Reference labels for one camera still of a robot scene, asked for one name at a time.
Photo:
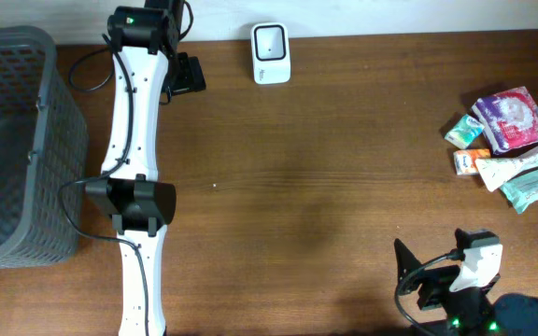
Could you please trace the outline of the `pink purple tissue pack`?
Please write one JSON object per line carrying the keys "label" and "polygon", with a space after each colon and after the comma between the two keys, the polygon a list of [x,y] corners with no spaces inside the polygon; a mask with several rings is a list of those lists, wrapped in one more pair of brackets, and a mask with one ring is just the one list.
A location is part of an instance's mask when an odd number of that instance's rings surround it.
{"label": "pink purple tissue pack", "polygon": [[526,87],[478,98],[471,109],[495,155],[538,143],[538,105]]}

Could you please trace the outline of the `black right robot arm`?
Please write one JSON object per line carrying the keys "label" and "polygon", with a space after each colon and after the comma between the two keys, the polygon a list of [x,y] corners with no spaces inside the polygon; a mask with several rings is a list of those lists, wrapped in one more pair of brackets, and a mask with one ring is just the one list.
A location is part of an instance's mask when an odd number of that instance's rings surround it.
{"label": "black right robot arm", "polygon": [[[399,239],[394,241],[397,285],[394,302],[410,322],[412,335],[538,335],[538,298],[519,293],[492,302],[490,290],[500,280],[503,245],[489,230],[455,230],[456,247],[421,262]],[[446,317],[419,323],[401,303],[418,294],[421,311],[441,308]]]}

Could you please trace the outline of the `white tube with brown cap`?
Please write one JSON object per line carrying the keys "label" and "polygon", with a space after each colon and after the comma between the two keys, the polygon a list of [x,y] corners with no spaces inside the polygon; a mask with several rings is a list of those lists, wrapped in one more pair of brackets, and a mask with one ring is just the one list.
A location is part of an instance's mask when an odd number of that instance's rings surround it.
{"label": "white tube with brown cap", "polygon": [[538,146],[515,158],[476,159],[474,164],[487,190],[493,192],[522,172],[538,168]]}

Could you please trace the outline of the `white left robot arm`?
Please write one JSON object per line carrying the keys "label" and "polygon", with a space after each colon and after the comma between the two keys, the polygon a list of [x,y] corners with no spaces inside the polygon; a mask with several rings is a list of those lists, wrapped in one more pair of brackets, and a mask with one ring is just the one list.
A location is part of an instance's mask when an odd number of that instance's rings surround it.
{"label": "white left robot arm", "polygon": [[117,7],[105,41],[114,70],[111,134],[101,174],[85,191],[110,218],[120,247],[121,335],[164,335],[163,244],[177,207],[174,185],[159,179],[159,109],[180,94],[202,91],[197,58],[177,49],[193,24],[185,0]]}

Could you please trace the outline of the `orange small tissue pack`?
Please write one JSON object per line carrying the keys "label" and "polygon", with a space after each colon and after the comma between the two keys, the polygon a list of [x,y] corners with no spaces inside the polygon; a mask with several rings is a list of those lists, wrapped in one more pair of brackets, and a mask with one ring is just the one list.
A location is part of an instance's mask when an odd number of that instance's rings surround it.
{"label": "orange small tissue pack", "polygon": [[464,149],[453,153],[453,161],[457,175],[478,175],[475,165],[476,159],[488,159],[491,157],[488,149]]}

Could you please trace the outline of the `green small tissue pack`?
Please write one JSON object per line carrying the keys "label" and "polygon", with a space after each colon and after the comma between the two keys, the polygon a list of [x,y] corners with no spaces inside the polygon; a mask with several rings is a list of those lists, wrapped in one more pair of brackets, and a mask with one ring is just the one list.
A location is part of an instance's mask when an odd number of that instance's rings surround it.
{"label": "green small tissue pack", "polygon": [[484,131],[484,125],[470,115],[464,115],[446,133],[444,139],[459,149],[466,149]]}

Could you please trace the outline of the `teal wet wipes pack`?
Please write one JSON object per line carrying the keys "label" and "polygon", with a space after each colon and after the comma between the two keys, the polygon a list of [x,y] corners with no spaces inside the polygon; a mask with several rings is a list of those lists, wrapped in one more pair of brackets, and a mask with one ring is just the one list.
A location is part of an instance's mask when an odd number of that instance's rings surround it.
{"label": "teal wet wipes pack", "polygon": [[523,214],[531,204],[538,202],[538,170],[505,182],[500,190],[517,213]]}

